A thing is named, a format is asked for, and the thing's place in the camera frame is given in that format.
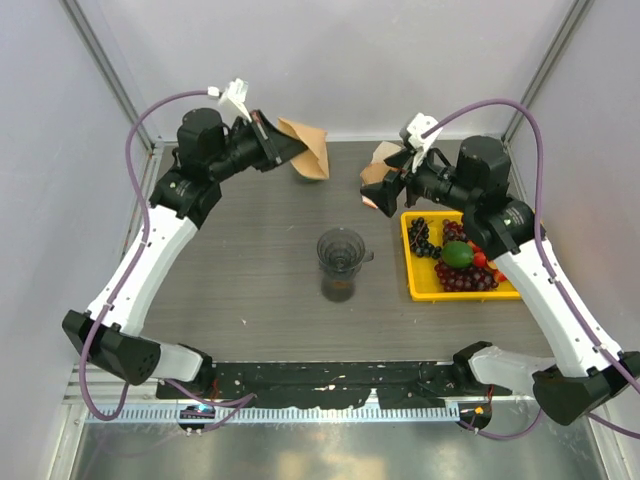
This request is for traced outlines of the brown paper coffee filter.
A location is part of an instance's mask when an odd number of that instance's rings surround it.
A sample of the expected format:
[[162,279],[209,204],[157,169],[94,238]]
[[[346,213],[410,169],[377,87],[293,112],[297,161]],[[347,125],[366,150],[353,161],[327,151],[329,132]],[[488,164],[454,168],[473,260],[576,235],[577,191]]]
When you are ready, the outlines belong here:
[[328,180],[330,167],[326,143],[327,131],[283,117],[278,118],[278,129],[301,140],[308,147],[306,152],[291,160],[293,168],[304,176],[319,181]]

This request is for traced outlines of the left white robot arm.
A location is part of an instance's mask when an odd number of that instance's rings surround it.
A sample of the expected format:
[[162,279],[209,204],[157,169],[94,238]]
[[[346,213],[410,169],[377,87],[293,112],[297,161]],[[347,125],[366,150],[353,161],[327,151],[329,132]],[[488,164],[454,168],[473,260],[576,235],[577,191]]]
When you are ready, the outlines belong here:
[[270,171],[308,148],[259,110],[226,125],[218,111],[194,109],[183,116],[177,140],[174,163],[151,194],[148,225],[98,297],[85,312],[69,311],[62,328],[78,353],[125,382],[168,378],[201,398],[213,388],[212,360],[195,348],[142,337],[152,300],[221,199],[223,181],[249,167]]

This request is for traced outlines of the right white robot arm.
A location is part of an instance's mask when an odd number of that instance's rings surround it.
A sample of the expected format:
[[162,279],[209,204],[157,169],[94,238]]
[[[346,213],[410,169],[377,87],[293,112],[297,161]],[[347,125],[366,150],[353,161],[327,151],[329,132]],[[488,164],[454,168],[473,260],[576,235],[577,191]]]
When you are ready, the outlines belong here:
[[468,238],[519,292],[553,355],[537,358],[477,342],[454,357],[454,386],[474,394],[496,385],[535,398],[554,422],[569,425],[639,377],[639,354],[625,352],[599,326],[557,263],[533,210],[508,193],[510,157],[488,136],[462,141],[454,165],[436,148],[408,144],[385,159],[383,180],[361,194],[391,217],[397,198],[420,198],[462,213]]

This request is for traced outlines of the yellow plastic fruit tray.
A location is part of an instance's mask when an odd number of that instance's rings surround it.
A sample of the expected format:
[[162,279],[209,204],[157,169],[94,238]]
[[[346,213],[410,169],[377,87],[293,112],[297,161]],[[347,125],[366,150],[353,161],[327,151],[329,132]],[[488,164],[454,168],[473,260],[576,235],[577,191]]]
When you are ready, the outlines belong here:
[[444,302],[444,301],[489,301],[489,300],[518,300],[521,295],[509,282],[500,283],[493,291],[485,292],[445,292],[438,284],[434,267],[443,262],[430,258],[418,258],[409,250],[407,228],[412,219],[424,217],[430,221],[430,239],[443,248],[442,222],[445,219],[463,224],[463,216],[455,211],[418,211],[405,212],[400,217],[402,244],[407,268],[408,288],[411,298],[416,302]]

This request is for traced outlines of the glass coffee carafe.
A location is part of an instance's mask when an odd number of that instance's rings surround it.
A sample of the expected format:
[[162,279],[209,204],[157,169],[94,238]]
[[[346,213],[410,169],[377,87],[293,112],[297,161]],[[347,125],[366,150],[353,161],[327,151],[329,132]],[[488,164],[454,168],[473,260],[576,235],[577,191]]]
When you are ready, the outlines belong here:
[[359,267],[335,267],[321,265],[321,292],[331,302],[341,303],[349,300],[355,293],[355,278]]

